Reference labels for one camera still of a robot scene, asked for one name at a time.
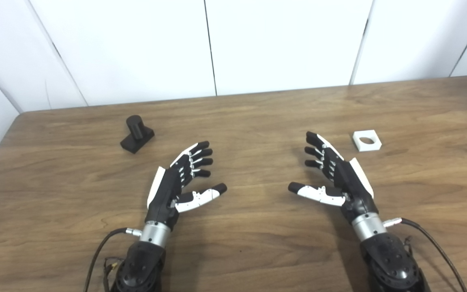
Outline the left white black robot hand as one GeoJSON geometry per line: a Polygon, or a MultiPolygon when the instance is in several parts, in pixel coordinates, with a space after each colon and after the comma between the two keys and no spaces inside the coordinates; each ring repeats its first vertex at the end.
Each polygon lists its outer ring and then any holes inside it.
{"type": "Polygon", "coordinates": [[[181,213],[201,207],[227,191],[224,183],[204,190],[183,191],[193,179],[210,177],[211,172],[202,167],[213,164],[212,154],[209,141],[202,141],[180,152],[168,167],[158,167],[148,194],[141,242],[165,248],[181,213]]]}

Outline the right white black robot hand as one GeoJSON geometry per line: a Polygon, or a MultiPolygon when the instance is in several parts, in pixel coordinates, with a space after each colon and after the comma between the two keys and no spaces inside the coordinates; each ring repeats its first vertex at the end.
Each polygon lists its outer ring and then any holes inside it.
{"type": "Polygon", "coordinates": [[[304,164],[321,170],[332,186],[291,182],[289,191],[321,204],[337,206],[361,242],[387,233],[374,201],[374,191],[356,158],[347,161],[317,133],[306,132],[304,151],[315,157],[304,164]]]}

